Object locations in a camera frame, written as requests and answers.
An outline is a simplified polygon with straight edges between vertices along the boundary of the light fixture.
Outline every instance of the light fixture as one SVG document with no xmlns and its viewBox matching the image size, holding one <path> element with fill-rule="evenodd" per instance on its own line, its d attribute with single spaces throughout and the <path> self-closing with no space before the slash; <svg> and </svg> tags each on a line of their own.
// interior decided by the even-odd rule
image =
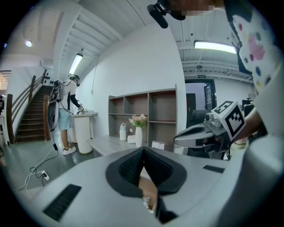
<svg viewBox="0 0 284 227">
<path fill-rule="evenodd" d="M 224 45 L 220 43 L 211 43 L 211 42 L 203 42 L 203 41 L 196 41 L 194 43 L 195 49 L 210 49 L 210 50 L 217 50 L 217 51 L 226 51 L 229 53 L 237 54 L 236 49 L 229 45 Z"/>
<path fill-rule="evenodd" d="M 31 46 L 32 46 L 31 41 L 26 41 L 26 46 L 27 46 L 27 47 L 31 47 Z"/>
<path fill-rule="evenodd" d="M 75 72 L 77 66 L 79 65 L 80 61 L 82 60 L 82 58 L 83 58 L 82 54 L 76 54 L 75 59 L 72 63 L 70 71 L 69 71 L 70 74 L 74 74 L 74 72 Z"/>
</svg>

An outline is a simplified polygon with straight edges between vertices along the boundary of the blue shorts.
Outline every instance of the blue shorts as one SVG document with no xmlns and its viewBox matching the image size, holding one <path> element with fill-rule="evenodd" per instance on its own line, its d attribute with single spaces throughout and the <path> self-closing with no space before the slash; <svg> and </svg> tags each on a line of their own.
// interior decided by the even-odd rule
<svg viewBox="0 0 284 227">
<path fill-rule="evenodd" d="M 59 108 L 58 114 L 58 127 L 60 130 L 70 129 L 71 123 L 71 113 L 67 112 L 65 109 Z"/>
</svg>

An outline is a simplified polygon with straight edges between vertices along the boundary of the polka dot fabric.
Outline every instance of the polka dot fabric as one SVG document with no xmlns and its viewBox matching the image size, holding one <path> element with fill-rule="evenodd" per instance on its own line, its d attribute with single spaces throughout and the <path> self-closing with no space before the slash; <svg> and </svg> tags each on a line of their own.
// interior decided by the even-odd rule
<svg viewBox="0 0 284 227">
<path fill-rule="evenodd" d="M 252 12 L 249 22 L 234 15 L 233 24 L 242 43 L 241 60 L 245 68 L 252 72 L 256 89 L 261 92 L 283 70 L 283 54 L 273 45 L 275 37 L 258 12 Z"/>
</svg>

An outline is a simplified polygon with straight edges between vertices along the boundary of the round ceiling light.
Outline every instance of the round ceiling light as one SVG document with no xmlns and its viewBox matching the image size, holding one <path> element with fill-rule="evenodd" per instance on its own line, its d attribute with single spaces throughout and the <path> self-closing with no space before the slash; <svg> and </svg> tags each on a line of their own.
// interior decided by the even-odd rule
<svg viewBox="0 0 284 227">
<path fill-rule="evenodd" d="M 31 47 L 31 46 L 32 46 L 31 41 L 26 41 L 26 46 L 27 46 L 27 47 Z"/>
</svg>

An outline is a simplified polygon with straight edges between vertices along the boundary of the black camera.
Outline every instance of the black camera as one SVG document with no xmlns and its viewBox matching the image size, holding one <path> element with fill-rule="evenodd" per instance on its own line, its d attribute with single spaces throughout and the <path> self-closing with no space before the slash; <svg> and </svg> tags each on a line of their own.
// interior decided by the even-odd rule
<svg viewBox="0 0 284 227">
<path fill-rule="evenodd" d="M 164 16 L 166 16 L 167 13 L 169 13 L 176 20 L 185 20 L 185 16 L 182 16 L 179 12 L 170 11 L 168 0 L 158 0 L 158 2 L 155 5 L 152 4 L 148 5 L 147 10 L 149 14 L 162 28 L 168 27 L 168 23 L 164 18 Z"/>
</svg>

